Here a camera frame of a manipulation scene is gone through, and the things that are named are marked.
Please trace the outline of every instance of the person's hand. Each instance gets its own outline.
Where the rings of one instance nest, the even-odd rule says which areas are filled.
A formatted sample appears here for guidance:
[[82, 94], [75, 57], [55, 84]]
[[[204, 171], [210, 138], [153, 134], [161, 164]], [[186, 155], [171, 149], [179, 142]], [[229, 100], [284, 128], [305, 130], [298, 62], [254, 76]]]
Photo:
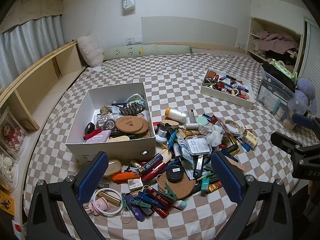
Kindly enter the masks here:
[[308, 195], [311, 195], [311, 193], [312, 193], [312, 188], [313, 188], [313, 181], [310, 180], [310, 181], [309, 181], [309, 185], [308, 185]]

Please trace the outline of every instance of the black round container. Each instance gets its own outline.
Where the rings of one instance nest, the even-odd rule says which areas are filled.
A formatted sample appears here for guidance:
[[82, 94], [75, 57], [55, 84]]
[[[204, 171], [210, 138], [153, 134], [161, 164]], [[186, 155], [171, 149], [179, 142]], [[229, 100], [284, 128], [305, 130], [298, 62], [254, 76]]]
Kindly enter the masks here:
[[183, 168], [179, 165], [172, 165], [167, 169], [167, 178], [170, 182], [178, 182], [183, 178]]

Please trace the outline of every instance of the wall outlet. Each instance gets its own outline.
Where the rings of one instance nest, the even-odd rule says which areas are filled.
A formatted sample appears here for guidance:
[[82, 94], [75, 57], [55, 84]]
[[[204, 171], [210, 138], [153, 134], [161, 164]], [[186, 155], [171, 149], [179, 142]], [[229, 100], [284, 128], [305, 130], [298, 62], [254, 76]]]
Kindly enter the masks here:
[[134, 44], [142, 44], [142, 36], [135, 37]]
[[125, 44], [127, 46], [134, 44], [134, 37], [125, 38]]

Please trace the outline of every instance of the checkered bedsheet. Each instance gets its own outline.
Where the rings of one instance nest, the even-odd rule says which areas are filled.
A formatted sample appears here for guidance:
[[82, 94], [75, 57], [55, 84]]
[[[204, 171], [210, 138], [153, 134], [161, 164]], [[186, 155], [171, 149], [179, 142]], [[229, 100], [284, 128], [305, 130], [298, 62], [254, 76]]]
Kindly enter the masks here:
[[[239, 125], [250, 124], [259, 137], [254, 151], [241, 148], [236, 158], [251, 174], [261, 181], [273, 182], [281, 178], [287, 192], [292, 190], [297, 179], [291, 175], [289, 156], [272, 146], [270, 135], [274, 131], [286, 134], [304, 145], [314, 144], [316, 137], [309, 130], [288, 133], [283, 126], [259, 103], [252, 110], [200, 94], [200, 85], [208, 69], [215, 69], [249, 79], [256, 95], [261, 79], [260, 64], [246, 57], [217, 57], [208, 54], [186, 56], [158, 56], [112, 60], [102, 66], [103, 72], [84, 72], [65, 93], [52, 111], [39, 142], [36, 145], [27, 174], [24, 191], [24, 206], [28, 213], [32, 193], [39, 179], [47, 183], [62, 181], [67, 175], [76, 175], [81, 168], [77, 159], [65, 145], [76, 110], [86, 91], [91, 88], [113, 84], [144, 82], [153, 122], [161, 121], [165, 109], [181, 111], [194, 109], [195, 115], [215, 114], [222, 119], [233, 119]], [[129, 192], [127, 185], [110, 186], [121, 192]], [[90, 215], [106, 239], [166, 240], [166, 239], [212, 239], [230, 218], [236, 204], [231, 202], [223, 188], [202, 196], [197, 193], [189, 198], [181, 212], [170, 210], [162, 219], [156, 213], [143, 222], [132, 218], [128, 224], [116, 216], [94, 217]], [[254, 210], [257, 214], [260, 205]], [[72, 236], [79, 238], [63, 204], [60, 210]]]

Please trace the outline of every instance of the orange lighter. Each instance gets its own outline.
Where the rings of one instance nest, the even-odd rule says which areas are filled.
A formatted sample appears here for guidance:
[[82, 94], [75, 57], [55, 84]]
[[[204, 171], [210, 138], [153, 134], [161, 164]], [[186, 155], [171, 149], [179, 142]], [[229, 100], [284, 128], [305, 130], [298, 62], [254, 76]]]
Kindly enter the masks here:
[[112, 175], [112, 180], [128, 180], [128, 179], [138, 179], [138, 178], [140, 178], [138, 171], [117, 173]]

